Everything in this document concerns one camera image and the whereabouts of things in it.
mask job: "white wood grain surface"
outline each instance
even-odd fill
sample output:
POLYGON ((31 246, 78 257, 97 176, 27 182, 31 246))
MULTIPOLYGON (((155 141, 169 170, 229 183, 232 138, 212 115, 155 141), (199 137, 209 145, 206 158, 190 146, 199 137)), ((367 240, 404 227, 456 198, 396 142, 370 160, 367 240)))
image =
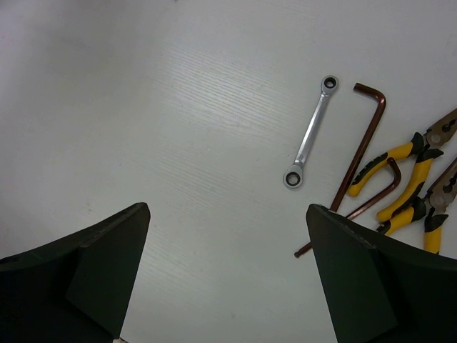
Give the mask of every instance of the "white wood grain surface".
MULTIPOLYGON (((293 258, 306 209, 331 203, 376 108, 356 82, 388 99, 364 162, 457 107, 457 2, 6 0, 0 80, 0 257, 144 201, 124 339, 335 342, 313 255, 293 258), (327 74, 341 88, 292 192, 282 176, 327 74)), ((396 238, 420 247, 421 225, 396 238)))

